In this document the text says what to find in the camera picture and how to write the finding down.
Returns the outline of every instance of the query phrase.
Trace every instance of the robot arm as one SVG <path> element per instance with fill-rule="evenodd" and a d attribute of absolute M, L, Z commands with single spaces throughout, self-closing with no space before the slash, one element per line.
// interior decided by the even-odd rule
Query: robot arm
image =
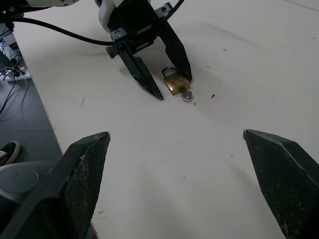
<path fill-rule="evenodd" d="M 79 0 L 23 0 L 23 1 L 10 1 L 10 3 L 5 2 L 4 5 L 7 6 L 8 10 L 18 9 L 18 12 L 24 13 L 32 10 L 39 10 L 43 8 L 53 7 L 53 6 L 70 6 L 77 3 Z M 124 0 L 94 0 L 96 5 L 100 8 L 99 10 L 99 21 L 102 27 L 110 33 L 108 28 L 110 16 L 113 10 L 118 7 Z"/>
<path fill-rule="evenodd" d="M 103 28 L 111 34 L 112 42 L 86 38 L 52 24 L 24 18 L 23 13 L 52 6 L 69 6 L 79 0 L 1 0 L 0 22 L 13 31 L 14 22 L 27 22 L 50 28 L 68 36 L 93 44 L 109 46 L 107 52 L 114 58 L 119 55 L 134 79 L 149 93 L 163 100 L 151 73 L 135 53 L 151 46 L 157 38 L 166 45 L 165 52 L 175 68 L 189 81 L 192 73 L 185 48 L 168 23 L 184 0 L 172 7 L 170 3 L 153 9 L 150 0 L 94 0 Z"/>

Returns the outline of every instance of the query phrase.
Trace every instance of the black cable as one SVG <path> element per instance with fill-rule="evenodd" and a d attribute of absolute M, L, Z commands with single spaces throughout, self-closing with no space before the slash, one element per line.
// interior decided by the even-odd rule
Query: black cable
<path fill-rule="evenodd" d="M 49 28 L 51 30 L 58 31 L 60 33 L 68 35 L 70 37 L 76 38 L 78 40 L 89 42 L 89 43 L 93 43 L 93 44 L 96 44 L 96 45 L 102 45 L 102 46 L 112 46 L 112 45 L 114 45 L 114 43 L 111 42 L 111 41 L 98 41 L 98 40 L 86 38 L 84 36 L 80 36 L 78 34 L 75 34 L 73 32 L 64 30 L 64 29 L 62 29 L 60 27 L 57 27 L 57 26 L 54 26 L 52 24 L 49 24 L 49 23 L 46 23 L 46 22 L 43 22 L 43 21 L 39 21 L 39 20 L 35 20 L 35 19 L 31 19 L 31 18 L 25 18 L 25 17 L 23 17 L 23 18 L 12 18 L 12 22 L 26 22 L 26 23 L 31 23 L 31 24 L 43 26 L 43 27 Z"/>
<path fill-rule="evenodd" d="M 6 97 L 6 100 L 5 100 L 5 102 L 4 102 L 4 104 L 3 104 L 3 106 L 2 106 L 2 108 L 1 108 L 1 110 L 0 110 L 0 114 L 2 113 L 2 111 L 4 110 L 4 108 L 5 108 L 5 105 L 6 105 L 6 103 L 8 102 L 8 99 L 9 99 L 9 96 L 10 96 L 10 94 L 11 94 L 11 92 L 12 92 L 12 90 L 14 89 L 14 87 L 15 87 L 15 76 L 14 76 L 14 84 L 13 84 L 13 87 L 11 88 L 11 90 L 10 90 L 10 92 L 9 92 L 9 94 L 8 94 L 8 96 Z"/>
<path fill-rule="evenodd" d="M 7 110 L 9 109 L 10 105 L 11 105 L 12 102 L 14 101 L 15 97 L 17 96 L 17 94 L 19 93 L 21 87 L 19 88 L 19 90 L 18 90 L 17 94 L 15 95 L 14 99 L 11 101 L 11 103 L 10 103 L 10 105 L 8 106 L 7 110 L 5 111 L 4 115 L 3 115 L 2 118 L 0 119 L 0 122 L 9 121 L 9 120 L 13 119 L 13 118 L 16 116 L 16 114 L 19 112 L 20 107 L 22 106 L 22 104 L 23 104 L 23 102 L 24 102 L 24 99 L 25 99 L 25 96 L 26 96 L 26 91 L 27 91 L 27 89 L 28 89 L 28 85 L 27 85 L 26 79 L 24 79 L 24 82 L 25 82 L 25 90 L 24 90 L 23 98 L 22 98 L 22 100 L 21 100 L 21 102 L 20 102 L 20 104 L 19 104 L 18 109 L 16 110 L 16 112 L 14 113 L 14 115 L 13 115 L 11 118 L 4 119 L 4 120 L 3 120 L 3 117 L 4 117 L 5 113 L 6 113 Z"/>
<path fill-rule="evenodd" d="M 172 10 L 170 11 L 169 15 L 167 16 L 167 20 L 173 16 L 173 14 L 179 9 L 179 7 L 183 4 L 184 0 L 179 0 L 176 5 L 172 8 Z"/>

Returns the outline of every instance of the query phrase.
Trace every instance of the black shoe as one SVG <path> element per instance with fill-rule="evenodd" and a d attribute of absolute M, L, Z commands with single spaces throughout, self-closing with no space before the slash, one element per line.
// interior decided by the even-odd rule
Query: black shoe
<path fill-rule="evenodd" d="M 21 146 L 18 142 L 7 143 L 0 149 L 0 166 L 13 163 L 18 157 L 20 150 Z"/>

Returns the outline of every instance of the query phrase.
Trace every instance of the gray floor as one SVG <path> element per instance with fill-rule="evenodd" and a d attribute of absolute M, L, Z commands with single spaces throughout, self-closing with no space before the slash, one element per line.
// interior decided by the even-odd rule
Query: gray floor
<path fill-rule="evenodd" d="M 12 86 L 13 83 L 0 82 L 0 108 Z M 24 81 L 17 81 L 12 92 L 19 89 L 0 115 L 0 148 L 10 141 L 18 141 L 22 151 L 16 162 L 59 160 L 62 152 L 33 81 L 27 80 L 26 96 L 18 110 L 25 90 Z"/>

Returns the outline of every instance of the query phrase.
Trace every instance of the padlock shackle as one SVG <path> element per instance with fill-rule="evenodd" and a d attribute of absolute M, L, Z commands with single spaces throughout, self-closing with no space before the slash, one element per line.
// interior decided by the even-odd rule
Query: padlock shackle
<path fill-rule="evenodd" d="M 173 71 L 175 71 L 175 73 L 178 72 L 178 70 L 177 70 L 175 67 L 171 67 L 171 66 L 166 67 L 166 68 L 164 68 L 164 69 L 161 71 L 161 75 L 163 76 L 163 78 L 166 77 L 165 71 L 168 71 L 168 70 L 173 70 Z"/>

